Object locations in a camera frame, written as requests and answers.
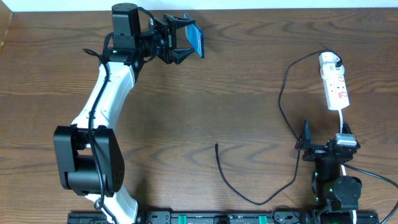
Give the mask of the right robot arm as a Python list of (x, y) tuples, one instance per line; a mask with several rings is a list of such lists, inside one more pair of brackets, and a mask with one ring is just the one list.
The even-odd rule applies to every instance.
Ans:
[(307, 215), (308, 223), (351, 221), (349, 213), (359, 207), (362, 182), (357, 177), (341, 174), (341, 166), (352, 160), (360, 147), (347, 123), (343, 124), (343, 132), (335, 134), (326, 144), (313, 144), (309, 120), (303, 121), (295, 148), (304, 152), (303, 160), (315, 163), (312, 190), (317, 198), (317, 205)]

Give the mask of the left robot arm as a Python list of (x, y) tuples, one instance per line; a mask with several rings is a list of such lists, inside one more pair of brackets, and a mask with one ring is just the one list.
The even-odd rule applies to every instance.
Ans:
[(85, 49), (98, 59), (96, 84), (80, 114), (68, 126), (58, 126), (53, 143), (64, 189), (92, 201), (108, 223), (138, 223), (139, 206), (123, 184), (125, 163), (115, 131), (124, 101), (143, 66), (159, 58), (180, 64), (194, 48), (177, 47), (177, 31), (195, 26), (190, 16), (150, 17), (141, 29), (144, 9), (133, 3), (112, 7), (113, 31), (103, 49)]

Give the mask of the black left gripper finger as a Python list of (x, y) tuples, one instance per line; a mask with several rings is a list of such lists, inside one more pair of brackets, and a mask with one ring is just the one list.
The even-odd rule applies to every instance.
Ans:
[(180, 29), (195, 23), (191, 17), (176, 17), (175, 29)]
[(171, 51), (171, 58), (173, 63), (180, 64), (183, 62), (190, 54), (194, 53), (193, 48), (177, 48)]

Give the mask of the blue screen smartphone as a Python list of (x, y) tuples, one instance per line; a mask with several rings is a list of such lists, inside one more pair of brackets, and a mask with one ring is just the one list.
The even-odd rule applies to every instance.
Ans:
[(203, 29), (194, 22), (185, 26), (185, 36), (200, 58), (205, 57)]

